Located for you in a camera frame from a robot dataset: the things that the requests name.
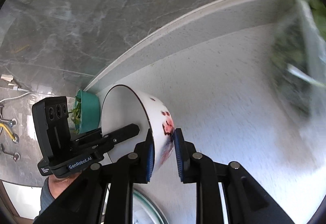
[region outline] camera lens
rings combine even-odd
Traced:
[[[62,111],[61,111],[61,106],[58,104],[57,107],[56,107],[56,112],[57,112],[57,116],[58,118],[61,117],[62,115]]]
[[[48,117],[53,120],[54,119],[54,110],[52,107],[49,108],[48,110]]]

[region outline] green plastic container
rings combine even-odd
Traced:
[[[77,97],[82,104],[80,111],[80,124],[75,125],[79,134],[94,130],[100,122],[100,102],[95,94],[79,90]]]

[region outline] plastic bag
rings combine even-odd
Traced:
[[[272,81],[320,166],[326,158],[326,8],[320,0],[289,1],[276,27]]]

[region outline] yellow pipe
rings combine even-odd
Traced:
[[[11,133],[10,129],[7,128],[7,126],[3,123],[0,123],[0,127],[3,127],[4,130],[9,134],[9,137],[15,141],[16,140],[16,137]]]

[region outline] marble wall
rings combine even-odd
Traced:
[[[0,73],[34,91],[73,96],[142,38],[212,1],[6,0]]]

